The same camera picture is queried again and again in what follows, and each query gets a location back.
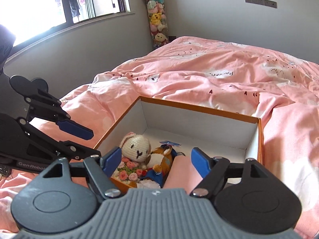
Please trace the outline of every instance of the plush toy storage tube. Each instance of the plush toy storage tube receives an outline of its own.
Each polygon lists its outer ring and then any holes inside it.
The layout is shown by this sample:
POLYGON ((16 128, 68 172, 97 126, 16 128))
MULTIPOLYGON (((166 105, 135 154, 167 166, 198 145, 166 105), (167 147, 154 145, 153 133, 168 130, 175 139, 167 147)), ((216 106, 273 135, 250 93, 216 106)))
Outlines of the plush toy storage tube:
POLYGON ((169 43, 164 0, 145 0, 145 2, 150 22, 153 48, 157 49, 169 43))

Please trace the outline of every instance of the pink duvet cover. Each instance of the pink duvet cover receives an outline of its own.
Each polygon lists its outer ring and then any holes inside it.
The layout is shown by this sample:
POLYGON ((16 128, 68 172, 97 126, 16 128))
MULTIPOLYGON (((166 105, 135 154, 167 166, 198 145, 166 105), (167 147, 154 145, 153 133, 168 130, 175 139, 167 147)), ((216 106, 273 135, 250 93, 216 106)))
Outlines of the pink duvet cover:
MULTIPOLYGON (((139 96, 260 117, 264 164, 301 200, 296 230, 319 230, 319 65, 269 49, 195 37, 178 38, 129 60, 67 96, 63 109, 94 130, 84 141, 43 120, 33 125, 56 140, 93 147, 139 96)), ((10 202, 33 174, 13 172, 0 182, 0 228, 17 232, 10 202)))

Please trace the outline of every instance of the wall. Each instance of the wall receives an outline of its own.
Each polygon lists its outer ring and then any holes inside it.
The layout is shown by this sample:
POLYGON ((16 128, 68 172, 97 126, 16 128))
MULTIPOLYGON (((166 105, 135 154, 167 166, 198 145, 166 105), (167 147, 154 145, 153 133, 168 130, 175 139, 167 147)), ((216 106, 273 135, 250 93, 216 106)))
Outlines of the wall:
POLYGON ((44 78, 49 92, 62 97, 92 82, 97 73, 152 50, 143 0, 129 0, 135 14, 116 16, 61 33, 9 60, 4 72, 29 80, 44 78))
POLYGON ((170 35, 270 48, 319 63, 319 0, 165 0, 170 35))

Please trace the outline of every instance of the window frame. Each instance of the window frame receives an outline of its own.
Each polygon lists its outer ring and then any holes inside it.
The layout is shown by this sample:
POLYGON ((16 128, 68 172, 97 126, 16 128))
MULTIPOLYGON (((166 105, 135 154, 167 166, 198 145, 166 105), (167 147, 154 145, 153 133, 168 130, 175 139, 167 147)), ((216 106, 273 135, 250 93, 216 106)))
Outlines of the window frame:
POLYGON ((43 38, 45 38, 47 36, 50 36, 50 35, 52 35, 54 33, 62 31, 64 29, 66 29, 66 28, 72 27, 74 25, 81 24, 83 22, 88 22, 90 20, 95 20, 95 19, 98 19, 98 18, 102 18, 102 17, 105 17, 107 15, 115 15, 115 14, 125 13, 126 10, 125 10, 124 0, 117 0, 117 1, 118 1, 118 4, 119 4, 119 10, 120 10, 119 12, 105 14, 105 15, 89 18, 89 19, 74 23, 73 22, 71 8, 70 8, 70 5, 69 5, 69 0, 61 0, 66 22, 62 23, 62 24, 60 24, 58 26, 52 27, 49 30, 47 30, 47 31, 45 31, 43 33, 40 33, 40 34, 38 34, 38 35, 36 35, 36 36, 34 36, 34 37, 22 42, 22 43, 14 46, 13 49, 11 50, 11 53, 10 53, 9 57, 11 57, 15 53, 19 52, 20 50, 26 48, 27 46, 30 46, 31 44, 33 44, 33 43, 35 43, 35 42, 37 42, 37 41, 39 41, 39 40, 41 40, 41 39, 43 39, 43 38))

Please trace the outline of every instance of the cardboard box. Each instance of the cardboard box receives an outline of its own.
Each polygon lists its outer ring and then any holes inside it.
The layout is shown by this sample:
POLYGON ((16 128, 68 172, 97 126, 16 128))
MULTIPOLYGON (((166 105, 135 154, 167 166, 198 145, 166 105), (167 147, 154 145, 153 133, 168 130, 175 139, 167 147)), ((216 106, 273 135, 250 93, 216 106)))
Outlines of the cardboard box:
MULTIPOLYGON (((210 157, 223 156, 232 163, 244 163, 249 157, 262 163, 261 120, 251 116, 140 96, 95 149, 103 156, 119 146, 131 131, 146 136, 152 149, 159 147, 160 141, 169 140, 181 144, 175 150, 187 156, 198 147, 210 157)), ((111 180, 123 193, 131 188, 119 180, 111 180)))

